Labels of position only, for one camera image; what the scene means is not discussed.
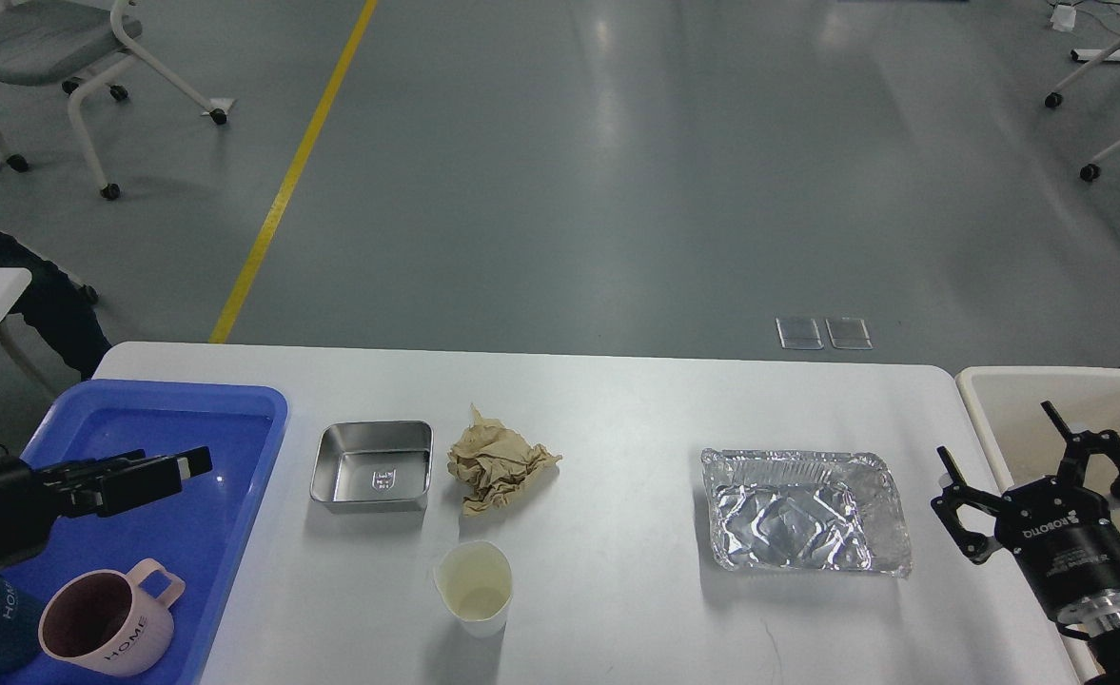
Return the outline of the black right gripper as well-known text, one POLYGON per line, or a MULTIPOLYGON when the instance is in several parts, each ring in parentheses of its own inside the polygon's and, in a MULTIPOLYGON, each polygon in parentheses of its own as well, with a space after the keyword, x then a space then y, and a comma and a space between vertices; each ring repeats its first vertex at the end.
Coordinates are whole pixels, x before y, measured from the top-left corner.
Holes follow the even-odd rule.
POLYGON ((1112 429, 1072 432, 1051 401, 1042 401, 1040 409, 1065 443, 1056 476, 998 496, 970 486, 948 447, 937 445, 948 484, 931 507, 971 563, 981 565, 1002 547, 1012 551, 1044 616, 1056 625, 1074 625, 1083 602, 1120 598, 1120 532, 1111 515, 1120 510, 1120 435, 1112 429), (1116 468, 1107 496, 1085 486, 1093 456, 1105 457, 1116 468), (993 535, 965 528, 961 507, 991 516, 993 535))

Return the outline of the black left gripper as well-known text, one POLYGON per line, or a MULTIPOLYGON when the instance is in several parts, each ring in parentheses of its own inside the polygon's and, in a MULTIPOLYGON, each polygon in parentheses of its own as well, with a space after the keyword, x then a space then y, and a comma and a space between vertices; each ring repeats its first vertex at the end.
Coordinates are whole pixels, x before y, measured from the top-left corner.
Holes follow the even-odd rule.
POLYGON ((209 471, 206 445, 168 456, 147 456, 137 448, 37 471, 19 457, 0 457, 0 569, 41 554, 60 517, 116 516, 181 492, 183 481, 209 471))

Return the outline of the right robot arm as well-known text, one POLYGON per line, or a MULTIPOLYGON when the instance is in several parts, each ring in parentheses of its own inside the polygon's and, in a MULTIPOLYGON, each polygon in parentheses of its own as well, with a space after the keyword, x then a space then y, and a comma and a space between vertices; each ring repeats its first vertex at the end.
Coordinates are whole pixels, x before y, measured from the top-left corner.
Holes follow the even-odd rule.
POLYGON ((967 484, 939 445, 948 480, 931 507, 976 565, 1011 552, 1044 616, 1089 646, 1094 682, 1120 684, 1120 435, 1073 432, 1051 401, 1040 406, 1065 443, 1058 471, 996 495, 967 484))

